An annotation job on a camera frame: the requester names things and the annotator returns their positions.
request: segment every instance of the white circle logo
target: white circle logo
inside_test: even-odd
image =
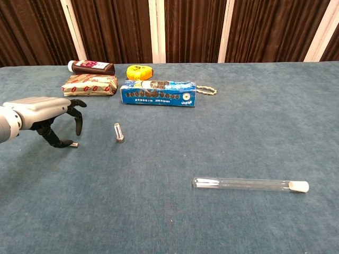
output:
[[[183,94],[182,98],[183,98],[185,101],[188,101],[188,100],[191,98],[191,95],[188,94],[188,93],[185,93],[185,94]]]

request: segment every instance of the test tube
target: test tube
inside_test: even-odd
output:
[[[289,191],[303,193],[306,193],[309,190],[308,182],[291,180],[195,177],[192,184],[195,188],[250,189],[262,191]]]

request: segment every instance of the rope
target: rope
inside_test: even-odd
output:
[[[212,91],[212,92],[205,92],[203,90],[197,89],[197,93],[206,94],[206,95],[216,95],[218,92],[215,88],[210,87],[210,86],[197,86],[197,88]]]

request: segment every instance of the tape measure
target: tape measure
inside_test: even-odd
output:
[[[153,69],[145,65],[131,65],[127,68],[126,74],[131,80],[147,80],[153,76]]]

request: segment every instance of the food wrapper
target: food wrapper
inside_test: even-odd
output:
[[[65,96],[105,96],[114,95],[118,79],[110,75],[73,75],[62,86]]]

